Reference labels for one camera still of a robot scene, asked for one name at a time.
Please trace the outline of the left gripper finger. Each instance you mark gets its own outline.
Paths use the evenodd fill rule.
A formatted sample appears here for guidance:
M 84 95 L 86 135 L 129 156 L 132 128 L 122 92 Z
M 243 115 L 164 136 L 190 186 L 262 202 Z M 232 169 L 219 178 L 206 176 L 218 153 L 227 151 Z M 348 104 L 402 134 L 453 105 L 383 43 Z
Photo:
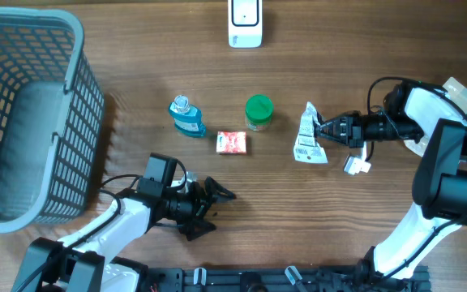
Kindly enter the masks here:
M 189 242 L 215 230 L 216 226 L 213 223 L 203 219 L 188 221 L 178 228 L 178 231 L 184 234 Z
M 232 191 L 220 185 L 212 177 L 206 177 L 204 185 L 209 203 L 226 203 L 236 199 L 236 195 Z

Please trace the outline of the black red snack wrapper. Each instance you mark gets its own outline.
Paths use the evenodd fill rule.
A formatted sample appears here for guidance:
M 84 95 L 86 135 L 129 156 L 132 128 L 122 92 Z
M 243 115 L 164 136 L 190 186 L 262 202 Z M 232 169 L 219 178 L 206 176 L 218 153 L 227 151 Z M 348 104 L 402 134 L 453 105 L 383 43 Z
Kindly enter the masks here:
M 319 115 L 311 102 L 306 103 L 302 113 L 298 135 L 293 146 L 295 161 L 308 164 L 327 164 L 328 158 L 324 149 L 319 145 L 315 130 L 320 125 Z

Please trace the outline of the red snack packet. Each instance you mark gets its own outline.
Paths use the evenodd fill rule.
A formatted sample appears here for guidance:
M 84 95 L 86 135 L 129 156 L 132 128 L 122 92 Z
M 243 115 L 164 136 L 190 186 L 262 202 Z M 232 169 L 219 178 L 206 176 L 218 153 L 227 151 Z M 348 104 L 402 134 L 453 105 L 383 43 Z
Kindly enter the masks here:
M 216 152 L 219 154 L 247 154 L 245 131 L 218 131 Z

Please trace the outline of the white long pouch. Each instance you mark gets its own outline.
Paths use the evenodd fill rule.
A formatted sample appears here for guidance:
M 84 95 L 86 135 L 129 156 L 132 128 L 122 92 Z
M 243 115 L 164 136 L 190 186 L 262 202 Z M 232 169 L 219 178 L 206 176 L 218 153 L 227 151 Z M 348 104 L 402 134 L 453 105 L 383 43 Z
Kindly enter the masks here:
M 446 81 L 443 88 L 448 91 L 447 98 L 467 114 L 467 88 L 453 77 Z M 405 146 L 420 157 L 423 156 L 440 118 L 458 121 L 467 126 L 467 122 L 453 107 L 425 89 L 415 88 L 412 90 L 405 104 L 405 113 L 424 132 L 424 136 L 418 143 L 413 140 L 405 141 Z

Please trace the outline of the blue mouthwash bottle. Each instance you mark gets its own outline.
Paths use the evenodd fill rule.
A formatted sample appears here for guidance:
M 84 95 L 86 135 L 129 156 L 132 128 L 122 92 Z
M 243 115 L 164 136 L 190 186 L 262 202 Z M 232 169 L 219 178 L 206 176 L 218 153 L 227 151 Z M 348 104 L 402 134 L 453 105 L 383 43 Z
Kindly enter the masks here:
M 190 137 L 204 137 L 206 126 L 202 121 L 202 112 L 189 102 L 188 97 L 178 95 L 168 108 L 174 120 L 175 128 Z

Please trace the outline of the green lid jar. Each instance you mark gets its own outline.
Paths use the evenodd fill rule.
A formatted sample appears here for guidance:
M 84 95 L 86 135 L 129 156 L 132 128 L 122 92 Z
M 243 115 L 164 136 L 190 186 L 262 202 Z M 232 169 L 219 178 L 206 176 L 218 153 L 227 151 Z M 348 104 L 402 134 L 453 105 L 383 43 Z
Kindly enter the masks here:
M 263 131 L 269 127 L 272 122 L 274 104 L 272 100 L 265 95 L 254 95 L 245 106 L 246 126 L 252 131 Z

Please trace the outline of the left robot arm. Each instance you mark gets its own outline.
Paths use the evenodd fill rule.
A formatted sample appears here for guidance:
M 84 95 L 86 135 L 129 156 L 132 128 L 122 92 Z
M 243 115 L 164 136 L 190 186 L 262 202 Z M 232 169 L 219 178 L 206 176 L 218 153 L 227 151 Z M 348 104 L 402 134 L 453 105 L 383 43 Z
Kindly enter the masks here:
M 111 193 L 113 203 L 82 229 L 57 241 L 38 238 L 28 247 L 14 291 L 158 291 L 168 281 L 145 264 L 119 257 L 123 248 L 154 226 L 172 227 L 187 240 L 215 230 L 208 210 L 236 195 L 207 177 L 200 184 L 180 160 L 159 153 L 148 158 L 144 175 Z

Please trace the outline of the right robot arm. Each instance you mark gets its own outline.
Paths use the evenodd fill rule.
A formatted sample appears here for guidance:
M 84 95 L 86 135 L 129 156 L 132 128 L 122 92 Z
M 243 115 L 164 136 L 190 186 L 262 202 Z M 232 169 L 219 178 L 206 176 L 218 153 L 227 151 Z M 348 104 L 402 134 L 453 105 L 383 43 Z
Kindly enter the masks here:
M 467 111 L 441 85 L 404 77 L 394 81 L 383 104 L 369 105 L 366 114 L 354 111 L 324 120 L 314 112 L 307 122 L 313 140 L 324 138 L 364 152 L 348 159 L 349 165 L 367 165 L 376 142 L 429 140 L 413 177 L 409 211 L 384 241 L 340 274 L 353 291 L 419 289 L 422 281 L 414 274 L 419 263 L 467 225 Z

